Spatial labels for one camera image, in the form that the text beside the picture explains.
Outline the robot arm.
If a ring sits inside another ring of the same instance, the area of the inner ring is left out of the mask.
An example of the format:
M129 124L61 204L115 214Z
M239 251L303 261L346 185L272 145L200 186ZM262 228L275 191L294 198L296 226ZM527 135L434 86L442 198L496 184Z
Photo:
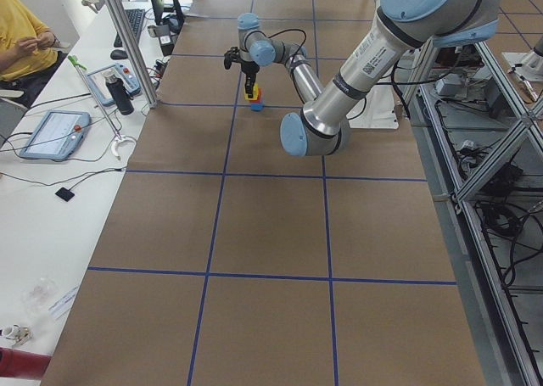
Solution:
M319 82L295 43L273 40L252 13L238 17L238 45L224 65L241 65L245 91L252 93L259 69L282 64L304 103L281 123L283 149L293 156L330 155L350 137L347 114L398 62L404 52L431 40L437 48L482 42L498 24L499 0L380 0L371 30L326 85Z

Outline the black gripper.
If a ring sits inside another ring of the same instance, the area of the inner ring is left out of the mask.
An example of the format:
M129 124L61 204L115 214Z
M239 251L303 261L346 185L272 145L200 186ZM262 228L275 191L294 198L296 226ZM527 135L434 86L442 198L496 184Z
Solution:
M245 74L244 93L251 92L256 83L256 74L258 73L258 64L254 61L241 62L241 70Z

